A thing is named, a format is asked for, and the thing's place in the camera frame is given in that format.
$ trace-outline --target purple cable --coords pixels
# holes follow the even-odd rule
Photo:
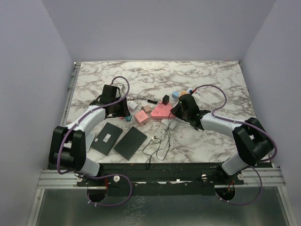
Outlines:
[[[124,79],[124,80],[127,82],[127,92],[126,92],[126,94],[125,94],[122,98],[120,98],[118,101],[115,101],[115,102],[113,102],[113,103],[110,103],[110,104],[107,104],[107,105],[103,105],[103,106],[100,106],[100,107],[96,107],[96,108],[93,109],[93,111],[96,111],[96,110],[99,110],[99,109],[101,109],[101,108],[105,108],[105,107],[108,107],[108,106],[112,106],[112,105],[114,105],[114,104],[117,104],[117,103],[121,102],[123,99],[125,99],[125,98],[127,97],[128,93],[129,93],[129,91],[130,91],[130,84],[129,84],[128,80],[127,80],[125,77],[123,77],[123,76],[116,76],[115,78],[113,78],[111,84],[113,84],[113,82],[114,82],[115,79],[117,79],[117,78],[122,78],[122,79]],[[58,172],[59,174],[61,174],[61,175],[70,172],[70,170],[67,170],[67,171],[65,171],[65,172],[61,172],[61,170],[60,170],[61,155],[62,155],[62,151],[63,151],[64,144],[65,144],[65,142],[66,142],[66,139],[67,139],[67,137],[69,136],[69,134],[72,132],[72,130],[74,130],[74,129],[77,127],[77,125],[78,125],[81,121],[83,121],[84,118],[86,118],[89,114],[91,114],[91,112],[85,113],[85,114],[77,121],[77,123],[75,123],[75,124],[67,131],[66,135],[64,136],[64,138],[63,138],[63,140],[62,140],[60,149],[59,149],[58,154],[57,154],[57,162],[56,162],[56,170],[57,170],[57,172]]]
[[[262,134],[264,134],[264,135],[265,135],[265,136],[273,143],[273,146],[274,146],[274,153],[273,153],[273,155],[272,155],[271,157],[267,158],[267,159],[261,160],[261,162],[263,162],[263,161],[270,161],[270,160],[272,160],[273,158],[275,158],[275,156],[276,156],[277,153],[278,153],[278,147],[277,147],[277,145],[276,145],[275,140],[274,140],[269,134],[267,134],[267,133],[266,133],[265,131],[263,131],[262,129],[260,129],[260,128],[254,126],[254,125],[252,125],[252,124],[250,124],[250,123],[247,123],[247,122],[245,122],[245,121],[235,121],[235,120],[232,120],[232,119],[227,119],[227,118],[223,118],[223,117],[221,117],[221,116],[215,115],[214,113],[215,113],[217,110],[222,109],[222,108],[226,105],[226,103],[227,103],[227,96],[226,96],[225,92],[224,92],[221,88],[219,88],[218,86],[215,86],[215,85],[201,85],[201,86],[196,87],[196,88],[194,89],[194,91],[196,91],[198,88],[202,88],[202,87],[214,87],[214,88],[217,88],[217,89],[223,94],[223,96],[224,96],[224,98],[225,98],[225,101],[224,101],[223,105],[220,106],[220,107],[218,107],[218,108],[216,108],[216,109],[214,109],[214,110],[211,112],[211,114],[212,114],[213,117],[215,117],[215,118],[217,118],[217,119],[224,120],[224,121],[228,121],[228,122],[243,124],[243,125],[246,125],[246,126],[249,126],[249,127],[252,127],[252,128],[254,128],[254,129],[258,130],[259,132],[261,132]]]
[[[122,174],[110,174],[110,175],[106,175],[106,176],[103,176],[103,177],[91,177],[91,176],[86,175],[86,177],[92,178],[92,179],[104,179],[104,178],[109,178],[109,177],[114,177],[114,176],[120,176],[120,177],[123,177],[123,178],[125,178],[125,179],[129,182],[129,184],[130,184],[130,193],[128,194],[128,197],[127,197],[124,201],[122,201],[122,202],[120,202],[120,203],[117,203],[117,204],[101,204],[101,203],[99,203],[99,202],[92,202],[92,201],[90,200],[89,193],[88,193],[88,194],[87,194],[87,197],[88,197],[88,199],[89,199],[89,202],[91,202],[91,203],[93,203],[93,204],[95,204],[95,205],[97,205],[97,206],[114,207],[114,206],[120,206],[120,205],[126,203],[126,202],[130,199],[130,197],[131,197],[131,195],[132,195],[133,187],[132,187],[132,183],[131,183],[130,179],[129,179],[127,176],[122,175]]]
[[[257,171],[253,166],[250,166],[250,167],[251,167],[251,168],[255,171],[255,173],[258,175],[258,178],[259,178],[259,181],[260,181],[260,191],[259,191],[258,195],[256,196],[256,198],[253,199],[252,201],[249,201],[249,202],[237,203],[237,202],[230,202],[230,201],[224,200],[223,198],[221,198],[221,197],[218,195],[218,193],[216,193],[216,195],[220,198],[221,201],[223,201],[223,202],[225,202],[225,203],[228,203],[228,204],[231,204],[231,205],[245,206],[245,205],[249,205],[249,204],[251,204],[251,203],[253,203],[253,202],[256,202],[256,201],[260,198],[260,196],[261,196],[261,194],[262,194],[262,179],[261,179],[261,177],[260,177],[258,171]]]

